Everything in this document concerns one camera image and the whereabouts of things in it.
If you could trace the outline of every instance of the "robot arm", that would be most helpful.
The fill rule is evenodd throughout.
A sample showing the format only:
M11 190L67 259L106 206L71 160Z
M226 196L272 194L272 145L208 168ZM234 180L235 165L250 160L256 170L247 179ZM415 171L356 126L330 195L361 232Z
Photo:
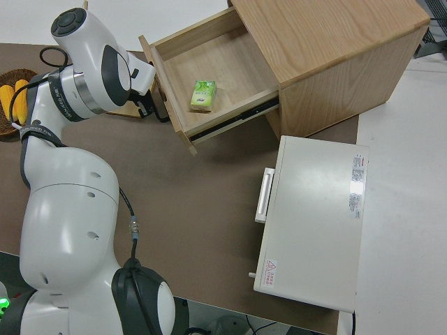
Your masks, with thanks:
M154 81L154 67L120 47L107 28L82 8L62 13L51 32L70 54L76 87L92 110L115 110L125 104L131 90L145 95Z
M37 291L21 306L21 335L171 333L175 307L166 282L132 257L113 253L119 187L113 169L88 151L60 147L62 128L144 95L154 68L118 46L90 12L74 8L52 25L73 65L40 75L27 92L21 170L31 192L20 271Z

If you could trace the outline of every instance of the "white label sticker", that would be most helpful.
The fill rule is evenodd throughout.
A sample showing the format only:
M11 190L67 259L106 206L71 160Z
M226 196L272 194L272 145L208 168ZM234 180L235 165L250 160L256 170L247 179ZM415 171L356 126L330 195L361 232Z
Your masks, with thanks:
M349 186L349 212L360 218L363 212L363 193L365 191L365 157L357 154L352 162L351 185Z
M264 271L263 285L268 288L273 288L274 285L274 274L277 271L278 262L276 260L267 260Z

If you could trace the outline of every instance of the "white box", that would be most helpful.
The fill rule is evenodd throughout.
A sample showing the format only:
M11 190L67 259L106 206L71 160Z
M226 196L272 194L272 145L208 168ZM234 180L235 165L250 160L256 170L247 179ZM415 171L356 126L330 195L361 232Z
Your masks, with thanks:
M254 290L354 312L368 148L282 136Z

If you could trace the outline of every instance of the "brown table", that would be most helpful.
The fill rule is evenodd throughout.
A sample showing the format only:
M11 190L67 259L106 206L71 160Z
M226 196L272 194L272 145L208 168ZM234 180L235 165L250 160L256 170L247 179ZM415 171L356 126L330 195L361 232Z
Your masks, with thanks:
M0 44L0 73L40 63L38 45ZM356 142L357 117L314 135ZM140 219L137 257L178 297L318 332L337 332L338 312L253 291L263 225L254 222L264 167L279 142L264 117L197 146L193 157L170 124L155 117L101 115L64 132L64 142L91 151L115 170ZM29 191L20 177L20 143L0 143L0 249L18 254ZM115 253L130 256L129 214L119 203Z

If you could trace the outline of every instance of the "black cable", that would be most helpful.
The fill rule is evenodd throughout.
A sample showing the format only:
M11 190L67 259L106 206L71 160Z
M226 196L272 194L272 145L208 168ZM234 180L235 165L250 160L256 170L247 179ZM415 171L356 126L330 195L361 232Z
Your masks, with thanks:
M137 239L133 239L131 258L135 258L135 252L137 250L137 243L138 243L138 240Z
M129 199L126 197L126 194L124 194L124 191L121 189L121 187L119 188L119 194L121 194L124 202L127 205L127 208L129 208L129 212L131 212L131 216L135 216L135 214L133 213L133 208L131 205L131 202L129 201Z
M249 324L249 327L250 327L251 331L253 332L253 334L255 334L255 330L254 330L254 328L251 326L251 323L250 323L250 321L249 321L249 316L248 316L247 314L245 314L245 318L247 319L247 323Z
M257 330L255 330L254 331L254 335L257 335L257 332L259 332L261 329L264 329L264 328L267 328L267 327L270 327L270 326L272 326L272 325L275 325L275 324L277 324L278 322L272 322L272 323L269 323L268 325L265 325L265 326L262 326L262 327L259 327Z
M53 141L53 140L51 140L50 138L48 138L47 136L45 136L45 135L43 135L43 134L41 134L41 133L38 133L38 132L36 132L36 131L29 131L29 132L27 132L26 134L24 134L24 135L22 136L22 141L23 141L25 138L27 138L28 136L34 136L34 137L40 138L41 140L50 142L50 143L52 143L56 148L67 148L67 147L68 147L68 146L66 146L64 143L57 142L57 141Z
M269 323L268 325L259 327L258 329L255 330L255 329L253 328L253 326L251 326L251 323L250 323L250 321L249 321L249 316L248 316L247 314L245 314L245 318L247 319L247 323L249 324L249 327L250 327L250 329L251 329L251 331L252 331L252 333L253 333L252 335L257 335L257 333L258 333L261 329L270 327L270 326L272 326L272 325L278 323L278 322L271 322L271 323Z
M356 312L352 313L352 332L351 335L356 335Z
M152 322L149 319L149 312L146 309L146 305L142 301L140 287L138 286L138 282L136 280L134 271L135 271L135 269L131 269L132 283L133 283L133 287L135 288L135 295L137 296L138 304L140 305L140 308L142 311L142 316L146 321L146 325L149 328L150 334L156 334L154 326L152 325Z
M56 51L61 52L63 54L63 56L64 56L64 63L62 65L58 65L58 64L53 64L53 63L50 63L49 61L46 61L43 58L43 54L44 54L45 51L48 51L48 50L56 50ZM53 68L61 68L61 71L68 66L68 54L63 49L61 49L60 47L44 47L41 50L41 52L39 52L39 58L41 59L41 61L44 64L47 64L48 66L52 66Z

